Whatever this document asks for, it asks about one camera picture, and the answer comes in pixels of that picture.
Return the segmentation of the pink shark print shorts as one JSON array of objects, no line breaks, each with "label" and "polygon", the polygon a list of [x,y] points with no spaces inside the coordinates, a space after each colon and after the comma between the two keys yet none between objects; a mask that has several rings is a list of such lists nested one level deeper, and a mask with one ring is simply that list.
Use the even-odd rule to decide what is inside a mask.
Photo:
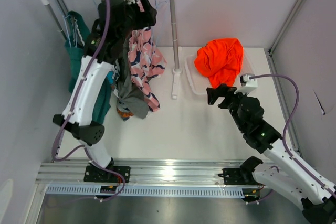
[{"label": "pink shark print shorts", "polygon": [[151,27],[132,31],[129,38],[128,62],[132,82],[144,94],[149,110],[157,111],[160,103],[149,81],[164,73],[166,60],[153,40]]}]

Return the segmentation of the teal green shorts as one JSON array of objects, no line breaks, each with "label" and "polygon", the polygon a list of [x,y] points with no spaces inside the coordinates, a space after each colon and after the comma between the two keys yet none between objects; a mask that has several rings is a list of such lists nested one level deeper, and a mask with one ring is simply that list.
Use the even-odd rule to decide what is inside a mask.
[{"label": "teal green shorts", "polygon": [[[71,29],[69,38],[65,42],[65,49],[70,58],[71,79],[69,92],[73,92],[81,67],[81,58],[84,54],[84,45],[90,35],[90,29],[85,24],[83,17],[75,11],[69,11],[67,20]],[[100,87],[94,105],[92,120],[103,124],[104,118],[110,109],[110,98],[112,89],[107,79],[104,79]]]}]

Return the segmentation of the blue orange patterned shorts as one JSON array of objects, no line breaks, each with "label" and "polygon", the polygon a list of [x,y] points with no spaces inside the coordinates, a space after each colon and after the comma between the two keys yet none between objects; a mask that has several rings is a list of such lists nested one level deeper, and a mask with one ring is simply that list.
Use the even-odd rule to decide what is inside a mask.
[{"label": "blue orange patterned shorts", "polygon": [[134,85],[128,71],[116,61],[107,74],[112,93],[117,97],[116,110],[120,117],[126,121],[135,115],[136,97]]}]

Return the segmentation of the grey shorts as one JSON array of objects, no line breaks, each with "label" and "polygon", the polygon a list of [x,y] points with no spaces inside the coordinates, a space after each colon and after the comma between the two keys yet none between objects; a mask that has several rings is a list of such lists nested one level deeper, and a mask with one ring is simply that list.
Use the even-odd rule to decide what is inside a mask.
[{"label": "grey shorts", "polygon": [[149,113],[149,106],[144,100],[143,92],[131,80],[131,71],[128,60],[129,41],[123,44],[122,52],[118,56],[120,76],[117,80],[118,99],[116,110],[126,121],[132,116],[145,119]]}]

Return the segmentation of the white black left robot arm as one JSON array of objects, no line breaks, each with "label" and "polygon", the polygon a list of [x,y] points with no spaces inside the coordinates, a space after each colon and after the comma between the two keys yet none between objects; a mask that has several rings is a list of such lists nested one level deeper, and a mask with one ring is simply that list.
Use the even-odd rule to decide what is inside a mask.
[{"label": "white black left robot arm", "polygon": [[101,0],[98,13],[92,29],[78,13],[69,14],[79,35],[79,45],[69,49],[72,60],[79,62],[73,70],[77,80],[66,108],[53,122],[60,126],[58,136],[67,131],[80,142],[97,167],[95,175],[108,182],[114,176],[113,158],[101,138],[110,98],[117,97],[123,120],[145,119],[157,111],[160,103],[149,81],[164,72],[166,60],[154,48],[151,28],[157,11],[149,0]]}]

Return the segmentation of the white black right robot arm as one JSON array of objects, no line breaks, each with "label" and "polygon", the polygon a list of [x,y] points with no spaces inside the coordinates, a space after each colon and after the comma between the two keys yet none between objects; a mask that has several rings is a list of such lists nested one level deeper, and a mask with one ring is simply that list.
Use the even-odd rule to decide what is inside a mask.
[{"label": "white black right robot arm", "polygon": [[240,166],[240,179],[263,184],[290,200],[309,223],[335,222],[335,183],[320,175],[287,145],[284,137],[264,118],[264,109],[257,98],[222,84],[207,88],[207,103],[218,98],[220,109],[227,109],[246,143],[280,168],[272,169],[252,156]]}]

